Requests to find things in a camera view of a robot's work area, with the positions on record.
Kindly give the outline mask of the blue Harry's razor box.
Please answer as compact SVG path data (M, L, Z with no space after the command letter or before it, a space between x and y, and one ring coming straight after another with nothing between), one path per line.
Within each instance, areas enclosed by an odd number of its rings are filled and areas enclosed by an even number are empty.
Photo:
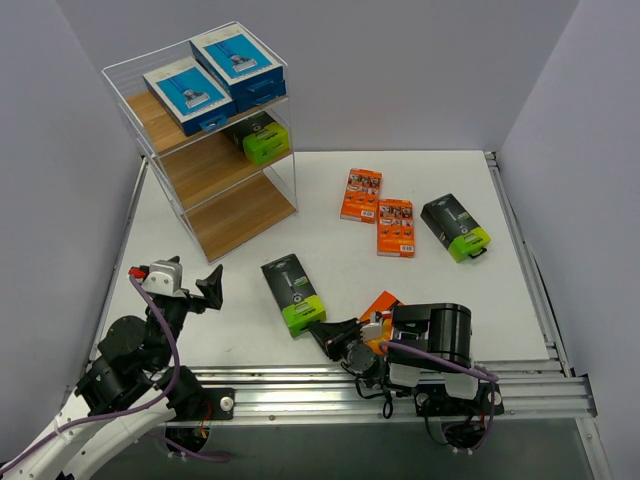
M144 73L142 78L187 137L216 130L238 113L232 97L193 57Z
M236 97L234 102L237 112L242 113L269 103L276 98L285 96L286 94L285 80L278 82L269 80L263 86L252 87L251 89L246 90L244 93Z

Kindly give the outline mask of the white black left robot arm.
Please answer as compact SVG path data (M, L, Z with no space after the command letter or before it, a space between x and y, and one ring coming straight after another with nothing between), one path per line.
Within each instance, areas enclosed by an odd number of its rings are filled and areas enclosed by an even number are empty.
M182 272L177 256L130 268L129 281L147 305L144 317L111 325L74 392L41 434L2 465L2 478L88 479L166 422L199 422L193 443L202 446L208 422L232 419L234 391L206 391L177 349L188 314L221 308L223 268L197 281L197 295L182 287Z

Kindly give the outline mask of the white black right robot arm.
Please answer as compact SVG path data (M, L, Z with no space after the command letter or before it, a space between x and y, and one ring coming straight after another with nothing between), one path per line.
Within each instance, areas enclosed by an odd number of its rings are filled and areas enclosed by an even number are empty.
M326 357L380 396L407 395L421 373L444 378L444 400L455 412L480 400L480 386L494 388L496 374L475 363L471 353L472 315L455 303L378 304L362 318L309 324Z

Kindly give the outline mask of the blue white Harry's box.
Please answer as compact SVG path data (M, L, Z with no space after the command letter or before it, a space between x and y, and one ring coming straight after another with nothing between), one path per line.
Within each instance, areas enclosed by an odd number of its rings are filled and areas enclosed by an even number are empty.
M256 95L284 81L283 64L239 23L196 35L189 44L194 58L232 97Z

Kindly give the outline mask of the orange Gillette cartridge box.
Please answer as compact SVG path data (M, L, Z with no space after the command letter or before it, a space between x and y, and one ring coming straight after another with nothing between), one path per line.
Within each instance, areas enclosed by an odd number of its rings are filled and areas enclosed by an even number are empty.
M340 210L340 218L373 224L376 221L383 175L381 172L353 168Z

